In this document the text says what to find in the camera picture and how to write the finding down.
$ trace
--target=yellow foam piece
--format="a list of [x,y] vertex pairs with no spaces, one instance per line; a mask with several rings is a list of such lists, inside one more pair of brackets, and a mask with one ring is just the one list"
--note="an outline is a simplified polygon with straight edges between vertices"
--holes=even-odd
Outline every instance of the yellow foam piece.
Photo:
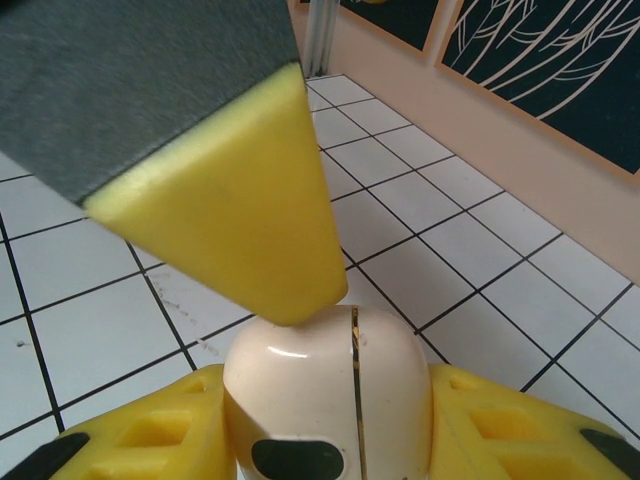
[[429,480],[627,479],[580,434],[606,425],[449,365],[431,365]]
[[340,301],[347,280],[298,64],[89,197],[88,214],[280,325]]
[[223,411],[222,366],[200,369],[81,423],[89,442],[52,480],[235,480]]

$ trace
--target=floor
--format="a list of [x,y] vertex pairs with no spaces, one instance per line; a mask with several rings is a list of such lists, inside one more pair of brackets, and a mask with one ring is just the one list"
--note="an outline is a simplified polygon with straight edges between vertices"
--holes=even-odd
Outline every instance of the floor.
[[[640,288],[344,76],[309,82],[345,303],[640,446]],[[0,474],[64,428],[223,362],[251,315],[0,157]]]

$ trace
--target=square hole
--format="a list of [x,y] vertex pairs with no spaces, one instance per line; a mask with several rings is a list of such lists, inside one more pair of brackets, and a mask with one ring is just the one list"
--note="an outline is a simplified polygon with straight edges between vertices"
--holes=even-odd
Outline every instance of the square hole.
[[539,424],[516,409],[484,409],[469,412],[471,421],[487,440],[542,440]]
[[470,378],[455,375],[449,379],[449,386],[453,390],[476,390],[478,385]]
[[166,462],[93,465],[84,480],[157,480]]
[[180,445],[191,427],[188,412],[154,412],[134,420],[119,447],[171,447]]
[[207,391],[207,385],[202,378],[195,378],[184,389],[183,393],[204,393]]
[[584,467],[563,455],[503,455],[499,461],[512,480],[578,480],[591,477]]

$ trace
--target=metal pole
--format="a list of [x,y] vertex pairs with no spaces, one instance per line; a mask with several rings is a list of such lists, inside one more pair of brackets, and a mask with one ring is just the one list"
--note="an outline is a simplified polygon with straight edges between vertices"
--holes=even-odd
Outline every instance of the metal pole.
[[302,55],[302,70],[305,78],[327,73],[339,9],[340,0],[311,0]]

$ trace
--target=wall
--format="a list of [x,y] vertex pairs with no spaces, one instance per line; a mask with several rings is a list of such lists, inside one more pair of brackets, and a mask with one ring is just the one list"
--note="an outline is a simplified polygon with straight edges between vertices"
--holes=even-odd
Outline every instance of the wall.
[[[290,8],[298,42],[306,12]],[[636,283],[640,186],[532,129],[433,67],[453,10],[438,18],[418,56],[351,15],[336,25],[330,73],[345,73]]]

